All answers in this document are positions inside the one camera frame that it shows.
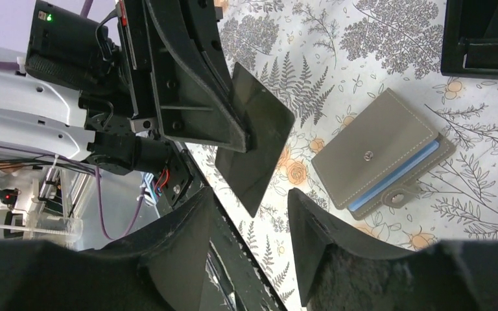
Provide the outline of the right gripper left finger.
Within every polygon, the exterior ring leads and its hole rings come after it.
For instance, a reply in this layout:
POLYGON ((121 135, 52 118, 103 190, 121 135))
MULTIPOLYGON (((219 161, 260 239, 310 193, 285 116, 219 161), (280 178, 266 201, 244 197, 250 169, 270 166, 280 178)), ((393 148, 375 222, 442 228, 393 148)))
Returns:
POLYGON ((214 193, 101 249, 0 240, 0 310, 198 310, 214 193))

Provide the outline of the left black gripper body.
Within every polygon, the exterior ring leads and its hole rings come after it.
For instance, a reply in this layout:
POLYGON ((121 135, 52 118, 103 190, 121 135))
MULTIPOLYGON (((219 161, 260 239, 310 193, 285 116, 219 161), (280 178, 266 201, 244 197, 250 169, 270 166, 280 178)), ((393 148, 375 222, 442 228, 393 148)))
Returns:
POLYGON ((36 1, 25 67, 34 78, 78 92, 78 106, 87 111, 84 128, 95 132, 87 145, 89 164, 117 175, 150 173, 154 192, 176 205, 193 178, 182 153, 158 131, 143 29, 126 20, 142 8, 141 2, 119 1, 110 12, 119 22, 116 45, 104 21, 36 1))

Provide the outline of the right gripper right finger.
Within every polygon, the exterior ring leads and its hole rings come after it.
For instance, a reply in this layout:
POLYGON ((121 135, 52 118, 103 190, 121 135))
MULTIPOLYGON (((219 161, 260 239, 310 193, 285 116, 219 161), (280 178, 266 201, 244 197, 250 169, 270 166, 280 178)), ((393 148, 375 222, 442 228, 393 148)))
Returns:
POLYGON ((308 310, 498 310, 498 241, 410 251, 288 193, 297 283, 308 310))

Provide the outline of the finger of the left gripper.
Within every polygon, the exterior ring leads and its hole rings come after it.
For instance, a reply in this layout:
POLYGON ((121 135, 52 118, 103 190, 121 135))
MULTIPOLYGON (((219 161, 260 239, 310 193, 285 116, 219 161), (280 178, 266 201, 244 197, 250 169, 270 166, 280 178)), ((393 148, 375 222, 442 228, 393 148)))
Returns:
POLYGON ((249 147, 243 111, 222 51, 212 1, 144 1, 159 131, 173 141, 249 147))

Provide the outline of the black credit card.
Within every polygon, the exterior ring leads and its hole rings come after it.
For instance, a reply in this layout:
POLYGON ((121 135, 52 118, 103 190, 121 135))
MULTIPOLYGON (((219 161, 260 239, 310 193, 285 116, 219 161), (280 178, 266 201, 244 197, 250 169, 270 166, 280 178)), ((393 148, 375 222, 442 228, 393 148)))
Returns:
POLYGON ((290 131, 293 112, 250 71, 236 63, 231 99, 243 113, 248 151, 218 148, 215 167, 247 213, 256 216, 290 131))

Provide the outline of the grey leather card holder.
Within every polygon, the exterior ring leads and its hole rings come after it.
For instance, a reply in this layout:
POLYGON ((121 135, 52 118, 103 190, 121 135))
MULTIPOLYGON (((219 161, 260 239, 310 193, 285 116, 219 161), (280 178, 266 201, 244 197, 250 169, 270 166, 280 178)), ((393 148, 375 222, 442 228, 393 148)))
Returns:
POLYGON ((328 142, 311 163, 333 205, 362 220, 400 209, 421 193, 417 181, 456 148, 413 104, 390 88, 328 142))

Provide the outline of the black card tray box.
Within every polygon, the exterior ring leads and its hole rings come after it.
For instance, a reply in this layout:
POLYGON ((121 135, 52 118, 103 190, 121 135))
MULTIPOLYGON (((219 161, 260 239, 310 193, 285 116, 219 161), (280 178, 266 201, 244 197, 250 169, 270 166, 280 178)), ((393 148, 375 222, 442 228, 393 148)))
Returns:
POLYGON ((440 71, 498 80, 498 0, 448 0, 440 71))

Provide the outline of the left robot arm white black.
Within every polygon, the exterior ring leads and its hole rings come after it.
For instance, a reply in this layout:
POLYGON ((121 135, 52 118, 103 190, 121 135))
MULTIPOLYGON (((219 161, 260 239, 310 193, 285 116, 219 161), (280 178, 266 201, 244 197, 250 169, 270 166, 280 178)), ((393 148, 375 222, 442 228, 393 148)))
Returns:
POLYGON ((36 1, 27 51, 0 48, 3 163, 68 163, 83 172, 168 172, 190 182, 174 142, 247 152, 209 1, 117 1, 105 21, 36 1))

